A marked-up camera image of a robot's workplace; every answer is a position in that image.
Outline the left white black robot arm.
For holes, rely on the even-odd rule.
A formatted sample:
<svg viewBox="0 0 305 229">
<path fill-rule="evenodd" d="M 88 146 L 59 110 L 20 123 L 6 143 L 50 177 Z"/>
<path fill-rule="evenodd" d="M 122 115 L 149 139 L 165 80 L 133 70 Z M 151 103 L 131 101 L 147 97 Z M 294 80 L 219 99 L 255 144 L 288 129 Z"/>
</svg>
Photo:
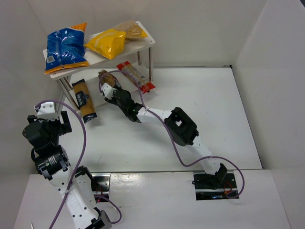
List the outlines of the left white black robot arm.
<svg viewBox="0 0 305 229">
<path fill-rule="evenodd" d="M 33 146 L 31 158 L 36 170 L 58 191 L 72 216 L 77 229 L 109 229 L 112 224 L 104 210 L 98 209 L 91 189 L 93 178 L 89 170 L 78 167 L 73 172 L 68 156 L 59 144 L 59 137 L 72 131 L 66 111 L 62 119 L 54 114 L 51 119 L 29 115 L 23 136 Z"/>
</svg>

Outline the tricolour fusilli pasta bag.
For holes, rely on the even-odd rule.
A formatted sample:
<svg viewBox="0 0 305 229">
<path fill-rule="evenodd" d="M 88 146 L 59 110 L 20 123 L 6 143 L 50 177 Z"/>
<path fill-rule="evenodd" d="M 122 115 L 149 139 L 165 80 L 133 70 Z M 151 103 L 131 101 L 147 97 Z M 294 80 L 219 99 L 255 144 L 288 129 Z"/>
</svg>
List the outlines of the tricolour fusilli pasta bag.
<svg viewBox="0 0 305 229">
<path fill-rule="evenodd" d="M 121 84 L 119 83 L 118 79 L 111 73 L 108 73 L 106 70 L 99 71 L 98 78 L 101 81 L 101 86 L 107 83 L 112 88 L 121 88 Z"/>
</svg>

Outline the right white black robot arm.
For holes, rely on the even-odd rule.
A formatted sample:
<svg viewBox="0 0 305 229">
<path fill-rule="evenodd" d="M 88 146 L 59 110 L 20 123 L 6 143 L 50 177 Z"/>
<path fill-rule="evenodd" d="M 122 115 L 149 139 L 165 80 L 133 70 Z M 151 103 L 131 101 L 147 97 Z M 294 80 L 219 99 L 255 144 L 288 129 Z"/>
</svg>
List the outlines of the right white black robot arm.
<svg viewBox="0 0 305 229">
<path fill-rule="evenodd" d="M 176 107 L 173 110 L 159 110 L 144 107 L 134 102 L 131 94 L 118 87 L 111 87 L 104 83 L 102 94 L 105 101 L 120 108 L 125 116 L 132 122 L 150 123 L 166 127 L 176 145 L 186 147 L 192 153 L 204 158 L 200 161 L 205 178 L 201 180 L 202 186 L 207 189 L 218 189 L 227 174 L 227 168 L 218 159 L 212 158 L 212 153 L 203 144 L 195 122 L 183 111 Z"/>
</svg>

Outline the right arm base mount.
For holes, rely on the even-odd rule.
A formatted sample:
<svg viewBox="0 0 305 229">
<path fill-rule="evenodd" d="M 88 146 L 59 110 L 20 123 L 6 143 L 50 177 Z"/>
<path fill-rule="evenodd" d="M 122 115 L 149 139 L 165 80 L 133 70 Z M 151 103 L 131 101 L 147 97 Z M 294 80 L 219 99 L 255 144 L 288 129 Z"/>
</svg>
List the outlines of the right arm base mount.
<svg viewBox="0 0 305 229">
<path fill-rule="evenodd" d="M 208 183 L 209 175 L 204 172 L 194 173 L 192 184 L 195 188 L 195 197 L 200 200 L 228 199 L 238 194 L 238 188 L 233 171 L 229 171 L 221 184 Z"/>
</svg>

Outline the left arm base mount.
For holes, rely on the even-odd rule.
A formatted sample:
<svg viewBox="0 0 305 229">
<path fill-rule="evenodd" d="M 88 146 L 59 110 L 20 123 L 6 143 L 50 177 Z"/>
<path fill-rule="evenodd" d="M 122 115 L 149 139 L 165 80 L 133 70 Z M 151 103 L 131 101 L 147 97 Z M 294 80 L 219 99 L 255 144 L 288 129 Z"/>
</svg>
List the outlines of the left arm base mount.
<svg viewBox="0 0 305 229">
<path fill-rule="evenodd" d="M 111 174 L 92 173 L 91 190 L 97 203 L 107 202 L 101 196 L 109 199 Z"/>
</svg>

